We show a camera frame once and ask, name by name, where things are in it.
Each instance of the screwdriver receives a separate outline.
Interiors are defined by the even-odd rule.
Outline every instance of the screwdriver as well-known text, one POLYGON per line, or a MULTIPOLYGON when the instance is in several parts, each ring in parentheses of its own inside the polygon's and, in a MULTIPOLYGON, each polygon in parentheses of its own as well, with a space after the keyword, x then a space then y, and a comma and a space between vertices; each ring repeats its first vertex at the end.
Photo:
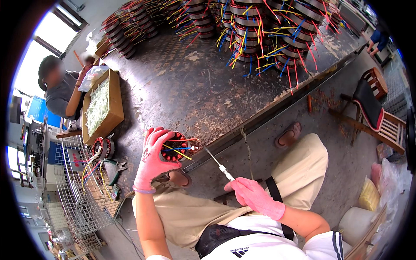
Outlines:
POLYGON ((214 155, 212 155, 212 153, 206 147, 204 147, 204 149, 208 152, 209 155, 211 155, 212 159, 214 159, 214 161, 216 163, 218 163, 218 166, 220 167, 220 171, 225 174, 225 176, 227 177, 227 179, 230 180, 230 181, 235 181, 234 177, 231 176, 231 174, 227 171, 227 169, 225 168, 225 166, 222 165, 222 164, 220 164, 217 161, 217 159, 215 159, 214 155))

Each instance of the beige pants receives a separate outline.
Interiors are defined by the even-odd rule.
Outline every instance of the beige pants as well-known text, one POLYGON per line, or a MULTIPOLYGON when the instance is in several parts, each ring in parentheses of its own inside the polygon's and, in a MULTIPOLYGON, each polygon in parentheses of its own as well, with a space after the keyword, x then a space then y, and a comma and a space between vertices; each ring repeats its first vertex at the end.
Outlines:
MULTIPOLYGON (((276 162, 272 171, 283 202, 294 208, 309 210, 324 181, 327 167, 328 153, 316 134, 308 134, 298 140, 276 162)), ((194 250, 206 227, 227 224, 252 211, 248 206, 232 208, 209 199, 189 196, 172 182, 153 182, 152 185, 156 188, 153 198, 166 238, 182 248, 194 250)), ((135 198, 133 212, 136 216, 135 198)))

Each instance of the white shirt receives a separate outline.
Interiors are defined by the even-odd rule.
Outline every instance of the white shirt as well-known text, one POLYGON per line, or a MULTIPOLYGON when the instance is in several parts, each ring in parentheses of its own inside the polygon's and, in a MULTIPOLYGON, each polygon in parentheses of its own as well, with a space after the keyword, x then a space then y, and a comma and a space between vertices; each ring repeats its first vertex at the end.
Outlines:
MULTIPOLYGON (((215 248, 203 260, 343 260, 342 237, 335 231, 318 234, 305 243, 302 250, 294 241, 284 238, 279 222, 262 215, 241 216, 230 221, 226 226, 240 230, 255 230, 273 233, 251 234, 233 238, 215 248)), ((161 255, 153 255, 147 260, 168 260, 161 255)))

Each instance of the blue machine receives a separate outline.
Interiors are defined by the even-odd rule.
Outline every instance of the blue machine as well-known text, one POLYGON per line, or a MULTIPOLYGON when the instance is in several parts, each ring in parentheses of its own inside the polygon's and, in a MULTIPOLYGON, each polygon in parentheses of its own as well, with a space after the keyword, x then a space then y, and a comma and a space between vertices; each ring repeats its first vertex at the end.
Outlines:
POLYGON ((32 100, 30 101, 29 107, 27 108, 27 111, 26 111, 26 117, 30 117, 30 116, 33 117, 33 120, 36 120, 39 123, 43 123, 43 119, 45 118, 45 116, 47 116, 48 125, 54 126, 57 128, 59 128, 61 125, 61 117, 52 114, 52 112, 50 112, 48 108, 46 108, 46 100, 41 97, 37 97, 37 96, 32 97, 32 100))

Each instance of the dark wooden table surface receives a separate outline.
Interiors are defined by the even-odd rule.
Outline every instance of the dark wooden table surface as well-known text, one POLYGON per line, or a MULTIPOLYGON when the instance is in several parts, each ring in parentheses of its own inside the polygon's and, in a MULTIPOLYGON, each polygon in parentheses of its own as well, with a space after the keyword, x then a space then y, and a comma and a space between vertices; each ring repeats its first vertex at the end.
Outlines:
MULTIPOLYGON (((308 53, 308 73, 301 66, 297 69, 299 88, 365 44, 362 37, 352 36, 344 29, 336 35, 324 26, 320 29, 324 44, 316 39, 317 52, 313 51, 317 70, 308 53)), ((125 120, 115 128, 113 139, 114 159, 126 161, 128 167, 117 182, 122 198, 132 191, 144 133, 149 127, 180 131, 209 145, 290 97, 286 73, 279 77, 280 71, 273 67, 259 77, 254 72, 257 63, 253 63, 251 75, 242 77, 249 73, 250 64, 237 62, 234 69, 226 67, 231 53, 219 52, 216 39, 197 39, 186 48, 192 39, 179 42, 172 30, 165 30, 136 45, 137 51, 129 60, 117 52, 104 59, 120 73, 125 120)), ((295 87, 295 74, 290 76, 295 87)))

